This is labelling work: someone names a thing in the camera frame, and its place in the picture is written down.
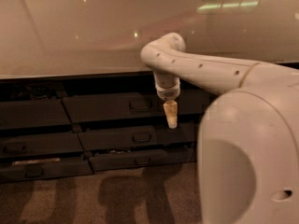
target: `brown carpeted floor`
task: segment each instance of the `brown carpeted floor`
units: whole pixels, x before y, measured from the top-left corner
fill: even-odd
[[[1,224],[201,223],[195,163],[0,185]]]

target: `drawer handle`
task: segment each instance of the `drawer handle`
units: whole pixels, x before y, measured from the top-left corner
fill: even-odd
[[[148,165],[151,162],[151,158],[149,158],[147,161],[137,161],[134,160],[135,165]]]
[[[143,104],[136,103],[135,105],[133,104],[133,102],[130,102],[129,107],[131,111],[147,111],[152,108],[152,102],[148,100],[146,101],[146,103]]]
[[[147,143],[151,140],[150,133],[135,133],[132,136],[132,140],[134,143]]]
[[[27,152],[26,145],[22,143],[10,143],[3,148],[3,153],[6,154],[23,154]]]
[[[25,178],[39,178],[44,175],[42,168],[32,169],[25,173]]]

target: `drawer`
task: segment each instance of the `drawer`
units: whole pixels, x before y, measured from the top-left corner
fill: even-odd
[[[186,147],[127,152],[122,154],[95,154],[90,157],[94,171],[137,168],[151,165],[191,161],[193,150]]]
[[[93,171],[83,158],[63,158],[56,162],[2,167],[0,183],[91,174]]]
[[[78,135],[85,150],[122,147],[145,147],[193,142],[194,124],[180,123],[175,130],[166,127],[141,126],[88,131]]]
[[[70,124],[61,100],[0,103],[0,130]]]
[[[51,133],[0,138],[0,159],[82,152],[75,133]]]
[[[63,102],[73,122],[164,116],[163,101],[157,94],[85,95],[66,97]],[[202,113],[209,104],[209,93],[202,90],[182,91],[178,103],[179,114]]]

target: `black drawer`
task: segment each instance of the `black drawer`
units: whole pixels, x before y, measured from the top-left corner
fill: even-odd
[[[0,167],[0,183],[91,175],[92,173],[89,163],[83,158],[63,158],[53,162],[11,164],[7,167]]]
[[[180,123],[175,130],[165,127],[141,126],[88,131],[78,135],[85,150],[122,147],[145,147],[187,143],[195,140],[194,124]]]
[[[0,130],[70,124],[61,100],[0,103]]]
[[[51,133],[0,138],[0,159],[82,152],[75,133]]]
[[[209,104],[209,96],[202,90],[182,91],[178,100],[179,114],[202,113]],[[163,101],[157,94],[85,95],[66,97],[63,102],[73,122],[164,116]]]
[[[98,154],[90,157],[94,171],[137,168],[151,165],[183,163],[191,161],[192,148],[174,147],[165,149],[126,152],[121,154]]]

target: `glossy white countertop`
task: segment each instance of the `glossy white countertop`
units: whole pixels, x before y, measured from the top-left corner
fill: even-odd
[[[299,0],[0,0],[0,78],[148,71],[139,52],[178,32],[187,51],[299,61]]]

